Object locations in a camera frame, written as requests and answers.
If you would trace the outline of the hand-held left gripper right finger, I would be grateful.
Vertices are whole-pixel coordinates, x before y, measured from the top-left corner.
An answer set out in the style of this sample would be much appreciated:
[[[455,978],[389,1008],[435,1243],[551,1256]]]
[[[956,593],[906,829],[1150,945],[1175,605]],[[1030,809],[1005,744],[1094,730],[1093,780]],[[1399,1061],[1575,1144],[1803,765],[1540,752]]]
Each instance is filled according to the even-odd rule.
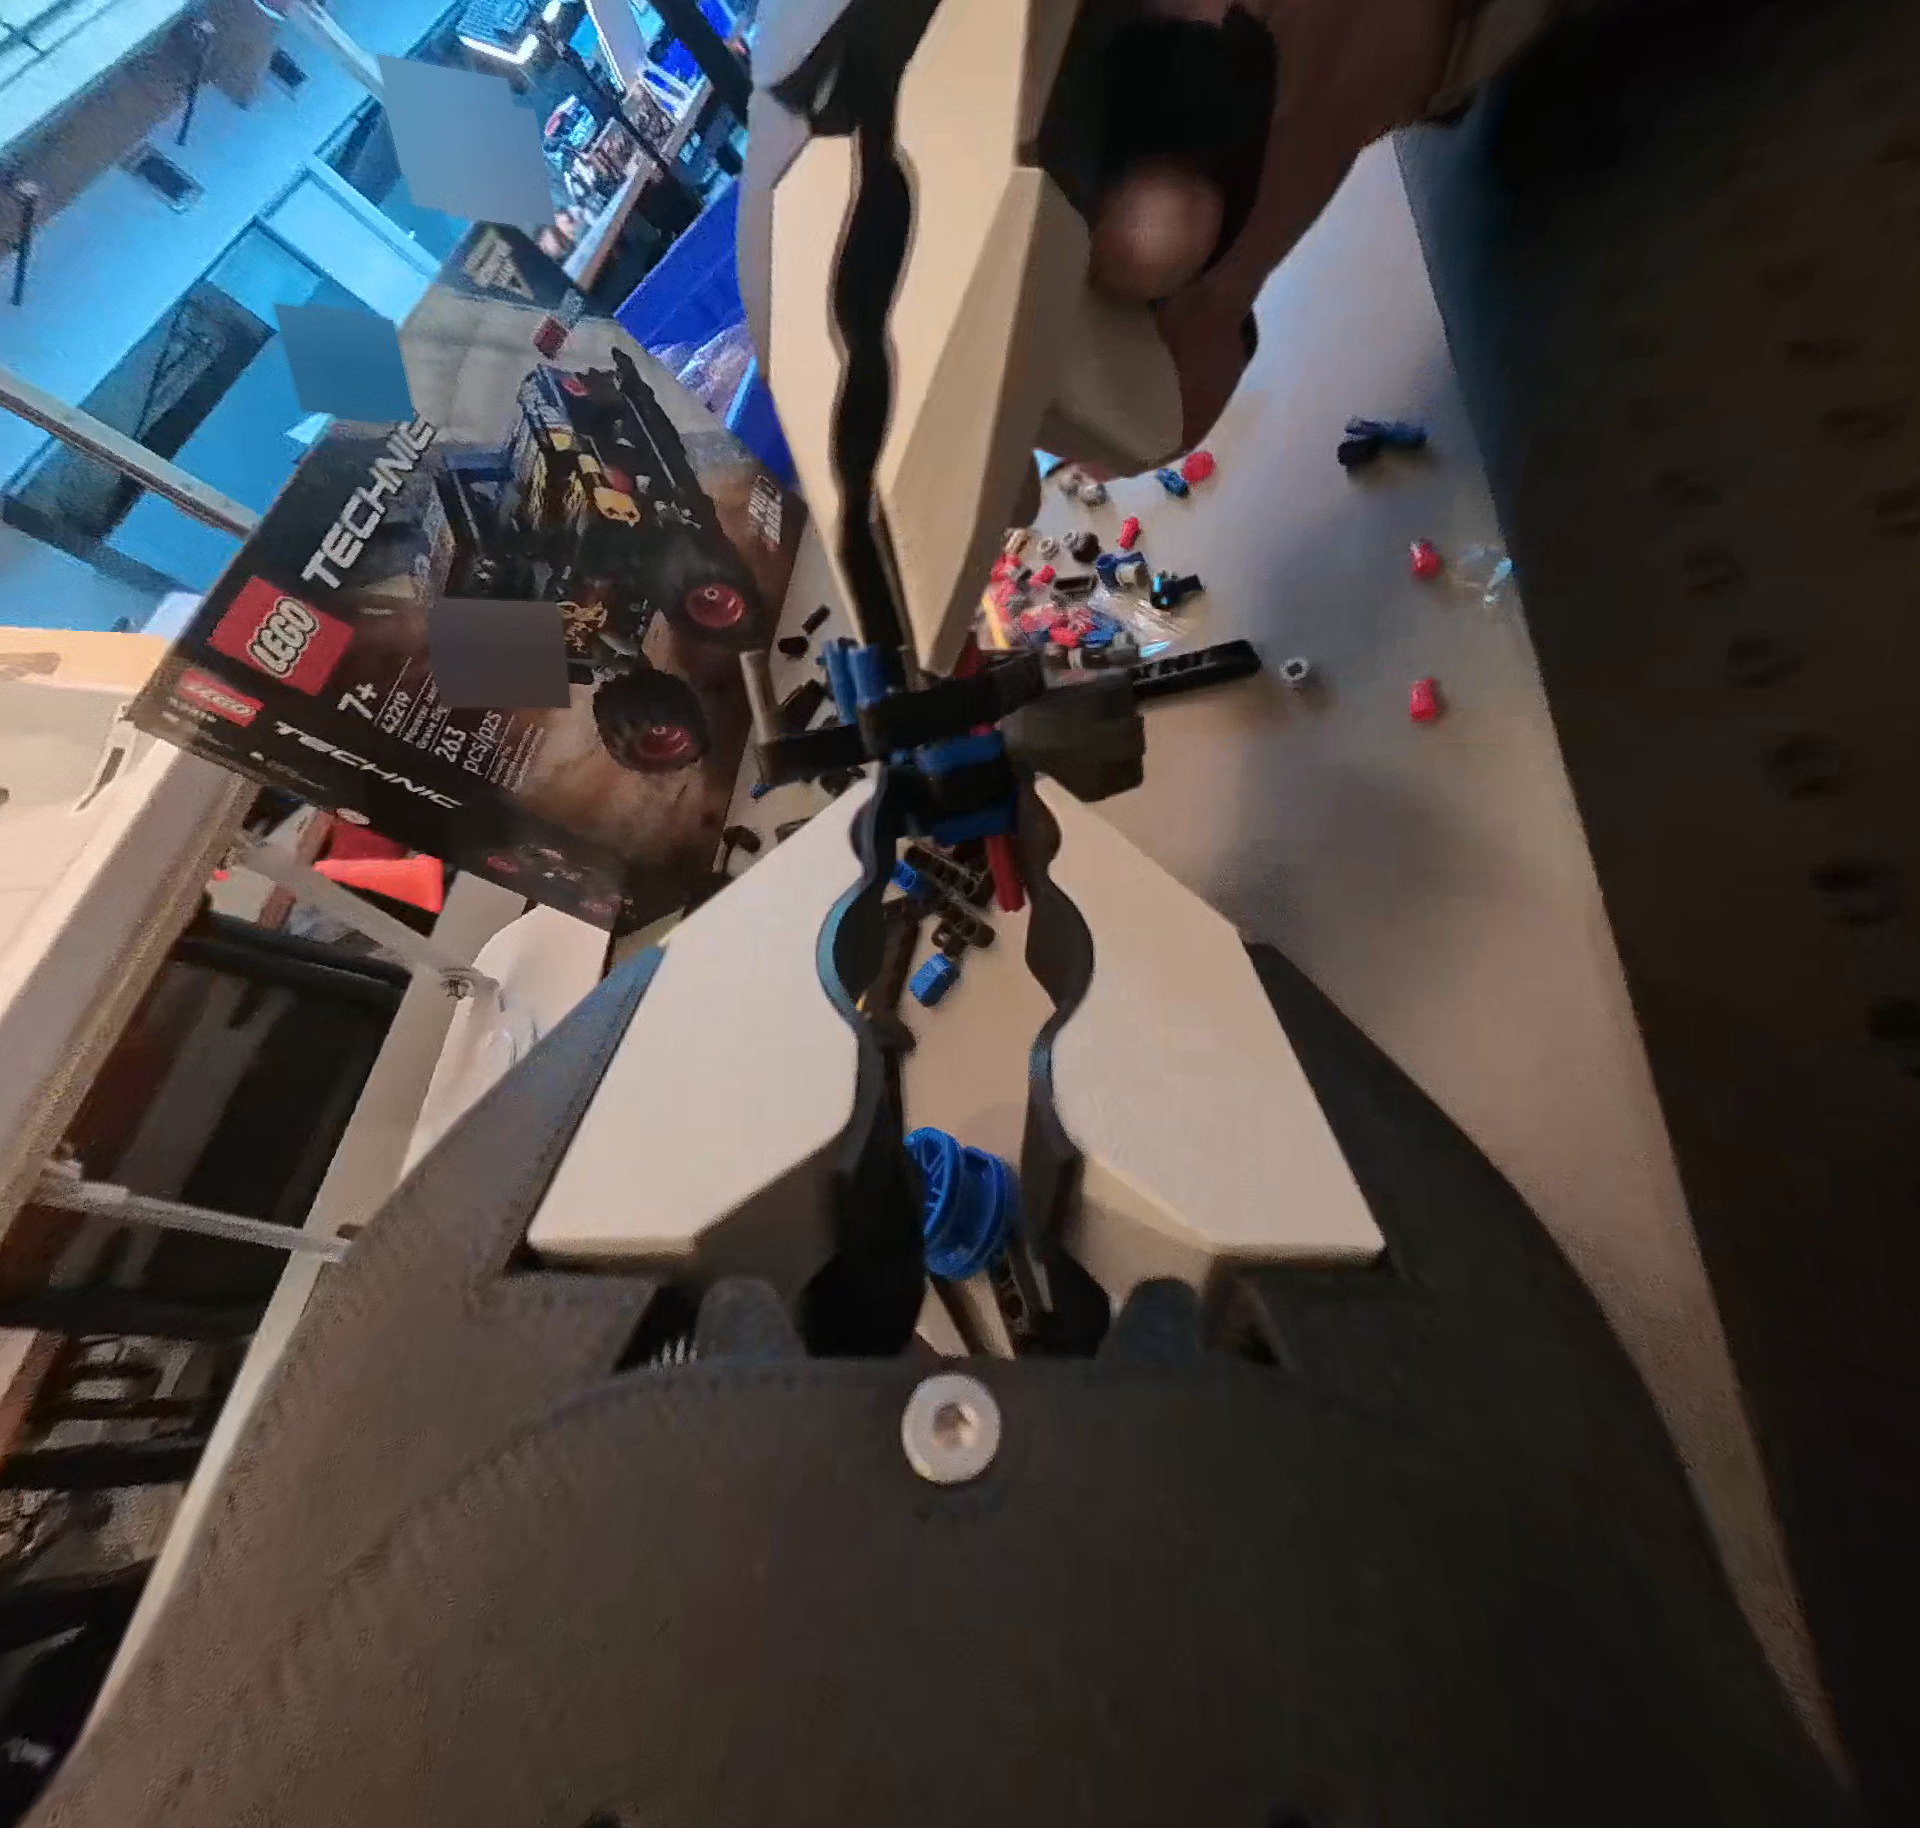
[[[1019,794],[1048,1011],[1019,1129],[1019,1351],[1088,1355],[1146,1286],[1383,1262],[1254,945],[1064,785]]]

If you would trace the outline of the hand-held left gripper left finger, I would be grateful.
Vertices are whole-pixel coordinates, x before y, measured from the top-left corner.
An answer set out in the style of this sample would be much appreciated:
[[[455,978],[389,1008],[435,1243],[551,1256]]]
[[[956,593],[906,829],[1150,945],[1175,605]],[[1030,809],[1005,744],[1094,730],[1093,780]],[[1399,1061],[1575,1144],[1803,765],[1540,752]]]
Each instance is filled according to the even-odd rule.
[[[544,1264],[773,1288],[820,1357],[895,1357],[924,1304],[921,1192],[856,999],[899,826],[844,790],[644,960],[525,1242]]]

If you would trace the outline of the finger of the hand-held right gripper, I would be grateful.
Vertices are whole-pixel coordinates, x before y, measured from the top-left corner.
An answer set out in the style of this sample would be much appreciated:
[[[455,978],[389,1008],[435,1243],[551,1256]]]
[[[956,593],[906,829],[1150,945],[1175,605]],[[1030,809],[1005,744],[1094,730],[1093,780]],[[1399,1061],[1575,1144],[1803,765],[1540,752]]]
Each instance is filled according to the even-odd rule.
[[[739,207],[749,327],[854,640],[919,681],[916,489],[891,333],[915,241],[899,89],[820,89],[824,118],[761,100]]]
[[[1100,148],[1105,0],[938,0],[895,97],[911,198],[875,460],[915,662],[946,670],[1063,376]]]

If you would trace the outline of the grey motor toy assembly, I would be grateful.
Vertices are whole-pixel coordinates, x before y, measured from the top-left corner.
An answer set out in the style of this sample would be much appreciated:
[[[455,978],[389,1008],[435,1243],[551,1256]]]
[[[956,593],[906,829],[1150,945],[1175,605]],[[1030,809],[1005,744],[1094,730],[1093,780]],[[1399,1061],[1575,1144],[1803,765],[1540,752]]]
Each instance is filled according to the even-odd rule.
[[[980,845],[996,889],[1021,900],[1026,785],[1052,780],[1081,803],[1139,787],[1144,709],[1254,680],[1261,662],[1246,640],[1090,670],[1058,670],[1030,648],[973,648],[962,673],[911,683],[899,649],[833,640],[822,667],[835,723],[784,709],[765,688],[765,661],[743,659],[761,783],[824,785],[874,770],[878,822],[895,840]]]

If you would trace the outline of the grey desk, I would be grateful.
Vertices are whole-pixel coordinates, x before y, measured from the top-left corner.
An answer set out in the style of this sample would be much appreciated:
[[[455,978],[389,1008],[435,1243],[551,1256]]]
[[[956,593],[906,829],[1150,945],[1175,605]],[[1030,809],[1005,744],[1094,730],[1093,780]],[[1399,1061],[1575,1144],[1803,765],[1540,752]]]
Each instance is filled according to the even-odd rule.
[[[1261,289],[1260,345],[1165,528],[1208,583],[1203,640],[1264,677],[1149,711],[1146,775],[1097,805],[1276,945],[1544,1220],[1632,1355],[1796,1719],[1846,1775],[1575,811],[1520,605],[1486,565],[1484,485],[1395,148],[1366,150]],[[1427,449],[1347,474],[1347,421]],[[1315,693],[1275,676],[1320,669]],[[1446,711],[1407,718],[1431,676]]]

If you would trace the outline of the person's right hand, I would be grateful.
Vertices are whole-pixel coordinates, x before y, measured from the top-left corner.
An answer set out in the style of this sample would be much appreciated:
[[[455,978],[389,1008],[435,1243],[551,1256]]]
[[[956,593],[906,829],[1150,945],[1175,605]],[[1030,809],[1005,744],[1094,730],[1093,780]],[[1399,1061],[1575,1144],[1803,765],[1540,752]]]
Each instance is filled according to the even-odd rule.
[[[1198,449],[1249,365],[1245,322],[1275,268],[1311,232],[1353,164],[1421,118],[1442,89],[1457,0],[1146,0],[1160,17],[1211,22],[1245,9],[1275,38],[1279,87],[1260,181],[1240,232],[1223,178],[1194,150],[1135,159],[1104,194],[1090,280],[1149,304]]]

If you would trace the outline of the pile of small toy pins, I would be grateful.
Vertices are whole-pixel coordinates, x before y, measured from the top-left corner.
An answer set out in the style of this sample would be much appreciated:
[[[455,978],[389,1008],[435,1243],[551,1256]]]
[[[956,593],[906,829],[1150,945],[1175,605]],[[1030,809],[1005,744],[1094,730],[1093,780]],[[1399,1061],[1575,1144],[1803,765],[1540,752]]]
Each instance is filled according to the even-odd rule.
[[[1159,661],[1196,648],[1208,583],[1165,528],[1186,485],[1175,471],[1113,485],[1036,450],[1035,503],[989,563],[973,618],[987,654],[1026,649],[1053,664]]]

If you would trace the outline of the blue spoked toy wheel rim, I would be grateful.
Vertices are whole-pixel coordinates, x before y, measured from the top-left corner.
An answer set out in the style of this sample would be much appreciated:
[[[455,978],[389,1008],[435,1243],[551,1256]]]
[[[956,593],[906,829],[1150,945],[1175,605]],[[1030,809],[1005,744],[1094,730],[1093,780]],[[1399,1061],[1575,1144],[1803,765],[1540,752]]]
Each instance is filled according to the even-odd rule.
[[[903,1137],[921,1186],[924,1264],[933,1281],[963,1283],[1002,1256],[1019,1218],[1019,1177],[1005,1157],[921,1126]]]

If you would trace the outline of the pile of black toy beams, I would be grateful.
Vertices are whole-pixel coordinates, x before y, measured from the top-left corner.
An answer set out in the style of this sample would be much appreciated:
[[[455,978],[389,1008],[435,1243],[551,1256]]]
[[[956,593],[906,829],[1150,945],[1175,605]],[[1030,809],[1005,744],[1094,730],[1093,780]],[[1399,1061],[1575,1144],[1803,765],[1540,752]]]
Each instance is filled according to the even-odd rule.
[[[749,915],[720,927],[747,952],[752,1085],[728,1149],[693,1186],[703,1275],[775,1292],[813,1358],[875,1361],[915,1333],[933,1192],[909,1143],[899,999],[941,1004],[991,939],[991,882],[1014,866],[1018,787],[1005,720],[1043,693],[1030,657],[962,659],[911,688],[874,644],[824,651],[830,726],[791,726],[743,659],[767,785],[850,773],[846,790],[749,876]]]

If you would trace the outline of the printed toy set box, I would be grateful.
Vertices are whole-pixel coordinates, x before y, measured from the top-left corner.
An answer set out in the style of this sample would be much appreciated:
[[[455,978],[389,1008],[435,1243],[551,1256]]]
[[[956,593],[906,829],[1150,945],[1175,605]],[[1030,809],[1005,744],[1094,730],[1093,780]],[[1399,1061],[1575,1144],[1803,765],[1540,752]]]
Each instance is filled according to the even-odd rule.
[[[395,347],[414,414],[327,421],[130,720],[591,927],[701,902],[804,501],[520,232]]]

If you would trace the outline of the white book stand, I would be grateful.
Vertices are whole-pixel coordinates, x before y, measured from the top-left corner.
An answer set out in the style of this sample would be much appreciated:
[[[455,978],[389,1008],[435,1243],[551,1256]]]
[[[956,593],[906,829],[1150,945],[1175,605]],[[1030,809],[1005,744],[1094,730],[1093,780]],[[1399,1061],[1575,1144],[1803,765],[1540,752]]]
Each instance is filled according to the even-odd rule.
[[[323,1249],[363,1227],[435,1133],[599,978],[609,935],[525,922],[455,882],[428,937],[332,889],[288,847],[242,840],[253,785],[125,720],[165,640],[8,627],[3,640],[2,1224],[57,1173],[85,1093],[194,919],[214,870],[384,937],[410,980],[304,1220]]]

